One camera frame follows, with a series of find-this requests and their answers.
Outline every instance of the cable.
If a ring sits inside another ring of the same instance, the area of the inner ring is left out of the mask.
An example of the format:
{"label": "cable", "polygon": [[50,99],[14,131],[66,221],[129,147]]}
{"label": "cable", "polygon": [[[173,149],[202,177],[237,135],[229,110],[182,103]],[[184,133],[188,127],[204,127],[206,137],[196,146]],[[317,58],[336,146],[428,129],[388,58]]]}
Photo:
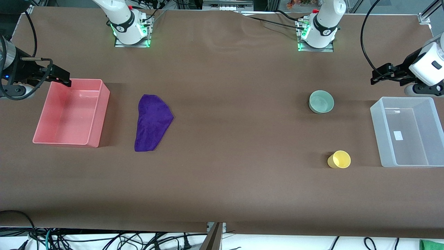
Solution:
{"label": "cable", "polygon": [[330,250],[334,249],[334,246],[336,245],[337,240],[339,239],[339,236],[336,236],[336,238],[333,241],[332,247],[330,247]]}
{"label": "cable", "polygon": [[144,4],[148,9],[152,9],[153,8],[153,6],[152,5],[149,5],[147,2],[145,2],[145,1],[141,1],[141,0],[130,0],[131,2],[135,2],[135,3],[137,3],[138,5],[142,5],[142,4]]}
{"label": "cable", "polygon": [[[198,235],[207,235],[207,234],[187,234],[186,236],[198,236]],[[183,238],[183,237],[185,237],[185,235],[176,236],[176,237],[168,237],[168,238],[162,239],[162,240],[160,240],[160,241],[158,242],[158,246],[161,245],[161,244],[163,244],[163,243],[166,243],[166,242],[169,242],[169,241],[172,241],[172,240],[178,239],[178,238]]]}
{"label": "cable", "polygon": [[281,24],[281,23],[277,23],[277,22],[273,22],[273,21],[269,21],[269,20],[253,17],[253,16],[248,16],[248,17],[256,19],[256,20],[264,21],[264,22],[267,22],[267,23],[271,23],[271,24],[277,24],[277,25],[281,25],[281,26],[285,26],[285,27],[290,27],[290,28],[295,28],[295,29],[300,29],[300,30],[304,29],[303,27],[296,27],[296,26],[292,26],[292,25]]}
{"label": "cable", "polygon": [[150,18],[152,18],[154,16],[154,14],[160,9],[156,9],[154,10],[153,14],[151,14],[151,16],[147,17],[146,19],[142,19],[142,22],[149,20]]}
{"label": "cable", "polygon": [[50,233],[51,233],[51,230],[48,230],[48,232],[46,233],[46,237],[45,237],[45,247],[46,247],[46,250],[49,250],[48,240],[49,240],[49,234]]}
{"label": "cable", "polygon": [[277,9],[277,10],[275,10],[274,12],[281,13],[281,14],[284,15],[286,18],[288,18],[288,19],[290,19],[290,20],[293,20],[293,21],[297,21],[299,18],[302,18],[302,17],[303,17],[303,16],[301,16],[301,17],[298,17],[298,18],[293,18],[293,17],[287,15],[287,13],[283,12],[283,11],[280,10],[280,9]]}
{"label": "cable", "polygon": [[399,238],[396,238],[395,247],[393,248],[394,250],[397,250],[397,248],[398,248],[398,243],[399,243]]}
{"label": "cable", "polygon": [[166,235],[166,233],[156,233],[154,237],[147,243],[147,245],[144,248],[142,248],[142,250],[146,250],[151,244],[155,244],[155,246],[152,247],[152,249],[158,247],[159,243],[157,240],[164,235]]}
{"label": "cable", "polygon": [[190,242],[188,241],[188,237],[186,233],[183,233],[183,250],[188,250],[191,248]]}
{"label": "cable", "polygon": [[25,242],[23,242],[23,244],[18,248],[18,250],[25,250],[28,241],[29,241],[29,240],[26,240]]}
{"label": "cable", "polygon": [[382,78],[386,79],[386,80],[392,80],[392,81],[396,81],[396,82],[411,82],[411,77],[409,79],[396,79],[393,77],[387,77],[385,75],[383,75],[381,72],[379,72],[379,70],[373,65],[372,61],[370,60],[370,58],[367,55],[367,52],[365,51],[364,48],[364,27],[365,27],[365,23],[367,22],[367,19],[370,15],[370,13],[372,12],[372,10],[375,8],[375,6],[379,3],[379,1],[381,0],[376,0],[375,3],[370,7],[369,11],[367,12],[367,15],[365,15],[364,18],[364,22],[362,23],[362,27],[361,27],[361,49],[362,52],[364,53],[365,59],[367,60],[367,62],[370,64],[370,66],[373,68],[373,70],[378,73]]}
{"label": "cable", "polygon": [[28,18],[29,25],[31,26],[31,29],[32,29],[32,34],[34,36],[34,52],[32,53],[32,57],[35,57],[36,54],[37,54],[37,34],[36,34],[36,29],[34,28],[34,24],[32,23],[31,17],[29,16],[27,11],[25,11],[25,15]]}
{"label": "cable", "polygon": [[65,239],[65,241],[68,241],[68,242],[93,242],[93,241],[107,241],[107,240],[112,240],[113,238],[104,238],[104,239],[93,239],[93,240],[82,240],[82,241],[79,241],[79,240],[66,240]]}
{"label": "cable", "polygon": [[[367,240],[370,240],[371,242],[372,242],[372,244],[373,244],[373,249],[370,249],[370,247],[367,245]],[[397,248],[398,248],[398,243],[399,243],[399,238],[396,238],[396,241],[395,241],[395,247],[393,248],[394,250],[397,250]],[[364,245],[365,245],[365,247],[368,249],[368,250],[376,250],[376,245],[375,245],[375,242],[372,240],[372,238],[370,238],[370,237],[365,237],[364,238]]]}
{"label": "cable", "polygon": [[[1,61],[2,61],[2,63],[0,63],[0,65],[1,65],[0,72],[3,70],[3,67],[4,67],[4,57],[2,58]],[[32,230],[34,231],[35,236],[37,237],[38,234],[37,234],[36,226],[34,225],[34,223],[32,222],[31,218],[27,214],[25,214],[24,212],[19,211],[19,210],[3,210],[3,211],[0,211],[0,214],[7,214],[7,213],[16,213],[16,214],[21,214],[21,215],[25,216],[26,219],[31,224],[31,227],[32,227]]]}
{"label": "cable", "polygon": [[137,248],[136,245],[134,245],[133,243],[129,243],[129,242],[128,242],[128,241],[130,241],[132,238],[136,237],[137,235],[138,235],[138,233],[137,233],[137,234],[134,234],[133,236],[131,236],[131,237],[129,237],[129,238],[126,238],[125,236],[121,236],[121,237],[119,237],[120,242],[119,242],[119,244],[117,245],[117,250],[121,250],[121,249],[122,249],[122,246],[125,245],[125,243],[128,243],[128,244],[134,246],[134,247],[138,250],[138,248]]}
{"label": "cable", "polygon": [[[372,244],[373,244],[373,249],[370,249],[370,247],[367,245],[367,240],[370,240],[371,242],[372,242]],[[376,245],[375,245],[375,242],[372,240],[372,238],[370,238],[370,237],[365,237],[364,238],[364,245],[365,245],[365,247],[368,249],[368,250],[376,250]]]}
{"label": "cable", "polygon": [[190,3],[179,3],[178,1],[176,1],[176,0],[173,0],[173,2],[175,2],[178,6],[179,5],[182,5],[182,7],[185,9],[185,6],[190,6]]}
{"label": "cable", "polygon": [[162,10],[162,13],[160,13],[160,15],[159,15],[156,19],[153,20],[152,25],[154,25],[154,23],[155,23],[157,20],[159,20],[159,18],[160,18],[163,14],[165,14],[166,12],[167,12],[166,10]]}

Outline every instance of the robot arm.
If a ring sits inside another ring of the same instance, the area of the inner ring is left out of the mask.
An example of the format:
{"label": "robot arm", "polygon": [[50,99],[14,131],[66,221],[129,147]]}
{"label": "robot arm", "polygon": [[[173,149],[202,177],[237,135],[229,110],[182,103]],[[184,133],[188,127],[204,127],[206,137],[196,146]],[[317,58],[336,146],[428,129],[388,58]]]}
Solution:
{"label": "robot arm", "polygon": [[408,55],[400,65],[387,63],[373,70],[371,84],[374,85],[386,78],[395,78],[400,86],[406,86],[404,93],[408,96],[433,95],[443,96],[444,80],[444,33],[428,40],[424,46]]}
{"label": "robot arm", "polygon": [[[8,81],[8,84],[0,86],[0,97],[23,100],[30,97],[45,81],[71,87],[70,73],[54,65],[51,59],[31,57],[1,35],[0,42],[0,76]],[[49,61],[49,65],[38,65],[38,61]]]}
{"label": "robot arm", "polygon": [[114,35],[123,44],[136,44],[148,35],[147,15],[130,9],[125,0],[93,0],[107,15]]}
{"label": "robot arm", "polygon": [[309,15],[309,26],[302,39],[314,48],[324,48],[334,40],[337,25],[347,6],[344,0],[325,0],[319,13]]}

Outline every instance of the purple cloth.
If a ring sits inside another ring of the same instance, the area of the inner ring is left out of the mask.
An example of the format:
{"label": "purple cloth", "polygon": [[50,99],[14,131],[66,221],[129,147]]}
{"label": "purple cloth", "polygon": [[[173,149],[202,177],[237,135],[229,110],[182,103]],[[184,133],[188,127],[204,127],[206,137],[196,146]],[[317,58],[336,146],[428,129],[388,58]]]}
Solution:
{"label": "purple cloth", "polygon": [[155,95],[143,95],[139,101],[136,152],[153,151],[173,121],[170,108]]}

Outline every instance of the table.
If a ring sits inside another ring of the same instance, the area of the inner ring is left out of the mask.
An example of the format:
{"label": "table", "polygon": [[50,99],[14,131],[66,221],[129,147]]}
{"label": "table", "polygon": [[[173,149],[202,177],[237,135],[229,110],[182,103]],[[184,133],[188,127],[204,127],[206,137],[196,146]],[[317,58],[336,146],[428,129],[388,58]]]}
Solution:
{"label": "table", "polygon": [[[48,84],[32,99],[2,100],[0,208],[45,227],[183,232],[224,221],[249,234],[442,237],[444,169],[381,166],[369,108],[403,89],[369,84],[363,18],[343,17],[334,53],[311,53],[297,51],[291,28],[234,12],[168,11],[141,49],[114,48],[100,9],[35,8],[37,56],[72,78],[102,79],[111,97],[97,149],[32,143]],[[371,16],[367,25],[375,65],[400,63],[431,37],[415,16]],[[13,41],[32,51],[27,22]],[[317,89],[335,98],[332,112],[309,110]],[[154,152],[136,153],[143,94],[160,96],[175,118]],[[444,102],[435,103],[443,117]],[[340,149],[352,164],[330,169],[327,157]]]}

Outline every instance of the metal frame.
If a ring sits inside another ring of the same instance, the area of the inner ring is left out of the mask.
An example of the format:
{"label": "metal frame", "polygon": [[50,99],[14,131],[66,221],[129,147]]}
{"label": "metal frame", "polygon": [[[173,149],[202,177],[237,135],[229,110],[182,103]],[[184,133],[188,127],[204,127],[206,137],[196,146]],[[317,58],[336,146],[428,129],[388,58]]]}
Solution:
{"label": "metal frame", "polygon": [[190,9],[189,0],[176,0],[175,2],[178,9]]}
{"label": "metal frame", "polygon": [[418,21],[421,25],[430,24],[430,16],[442,6],[442,0],[434,0],[423,12],[418,14]]}
{"label": "metal frame", "polygon": [[32,0],[32,4],[35,6],[46,6],[49,0]]}
{"label": "metal frame", "polygon": [[223,231],[224,226],[222,222],[214,223],[199,250],[220,250]]}
{"label": "metal frame", "polygon": [[276,10],[279,8],[281,0],[267,0],[267,8],[265,11]]}
{"label": "metal frame", "polygon": [[[362,2],[363,2],[364,0],[358,0],[357,2],[356,2],[356,4],[355,4],[355,6],[353,6],[353,8],[351,8],[350,10],[349,10],[349,13],[356,13],[356,11],[359,9],[359,7],[361,6],[361,4],[362,4]],[[347,1],[347,6],[350,6],[350,0],[348,0]]]}

